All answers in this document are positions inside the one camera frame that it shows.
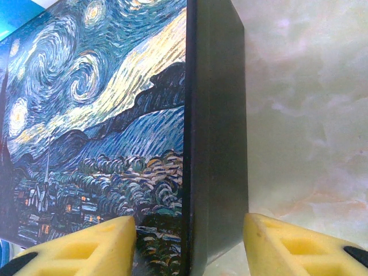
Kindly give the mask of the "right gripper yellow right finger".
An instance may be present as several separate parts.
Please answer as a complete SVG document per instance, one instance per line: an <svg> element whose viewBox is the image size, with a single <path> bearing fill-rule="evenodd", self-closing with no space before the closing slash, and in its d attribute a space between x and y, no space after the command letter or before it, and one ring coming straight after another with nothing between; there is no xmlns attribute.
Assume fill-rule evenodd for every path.
<svg viewBox="0 0 368 276"><path fill-rule="evenodd" d="M367 275L367 251L333 236L262 214L244 218L251 275Z"/></svg>

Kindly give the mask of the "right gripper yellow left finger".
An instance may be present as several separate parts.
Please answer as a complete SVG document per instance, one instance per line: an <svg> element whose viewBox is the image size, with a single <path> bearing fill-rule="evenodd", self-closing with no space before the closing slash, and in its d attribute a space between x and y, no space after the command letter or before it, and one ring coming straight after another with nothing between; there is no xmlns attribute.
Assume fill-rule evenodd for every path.
<svg viewBox="0 0 368 276"><path fill-rule="evenodd" d="M1 275L131 275L135 243L135 220L122 216L30 247Z"/></svg>

